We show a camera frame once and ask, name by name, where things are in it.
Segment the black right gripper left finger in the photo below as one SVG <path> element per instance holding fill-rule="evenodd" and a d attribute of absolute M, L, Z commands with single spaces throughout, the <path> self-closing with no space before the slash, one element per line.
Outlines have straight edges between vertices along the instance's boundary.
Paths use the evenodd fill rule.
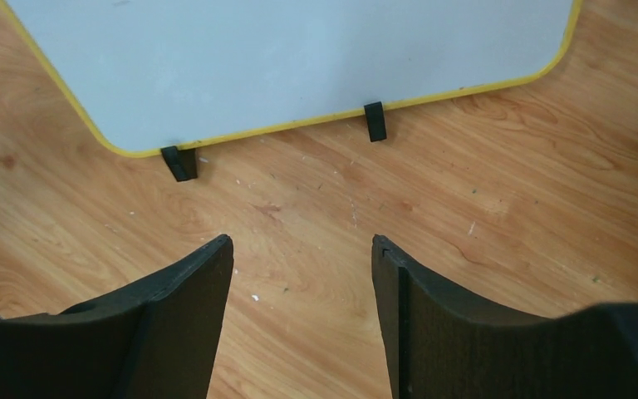
<path fill-rule="evenodd" d="M 0 318 L 0 398 L 204 398 L 233 276 L 225 234 L 58 314 Z"/>

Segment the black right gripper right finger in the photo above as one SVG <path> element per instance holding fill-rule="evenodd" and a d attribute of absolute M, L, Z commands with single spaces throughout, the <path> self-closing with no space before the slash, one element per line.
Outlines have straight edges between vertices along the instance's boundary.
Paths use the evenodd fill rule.
<path fill-rule="evenodd" d="M 394 398 L 638 398 L 638 303 L 539 317 L 454 283 L 383 235 L 371 275 Z"/>

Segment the yellow framed whiteboard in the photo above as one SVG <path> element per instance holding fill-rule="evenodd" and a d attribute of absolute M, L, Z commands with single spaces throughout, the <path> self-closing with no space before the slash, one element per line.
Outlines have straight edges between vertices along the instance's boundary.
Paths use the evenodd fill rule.
<path fill-rule="evenodd" d="M 107 149 L 194 148 L 534 81 L 578 1 L 3 1 Z"/>

